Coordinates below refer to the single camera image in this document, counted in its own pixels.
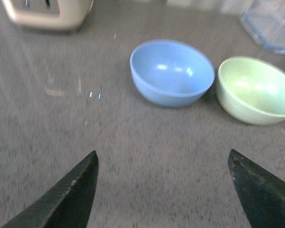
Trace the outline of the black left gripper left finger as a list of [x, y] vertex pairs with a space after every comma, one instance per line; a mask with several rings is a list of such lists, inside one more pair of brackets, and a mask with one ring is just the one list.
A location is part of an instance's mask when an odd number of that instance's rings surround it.
[[95, 197], [99, 160], [96, 151], [28, 208], [4, 224], [5, 228], [85, 228]]

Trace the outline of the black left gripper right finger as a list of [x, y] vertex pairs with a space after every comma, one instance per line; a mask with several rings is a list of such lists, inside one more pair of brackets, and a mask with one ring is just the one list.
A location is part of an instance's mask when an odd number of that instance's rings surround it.
[[285, 182], [232, 149], [228, 167], [253, 228], [285, 228]]

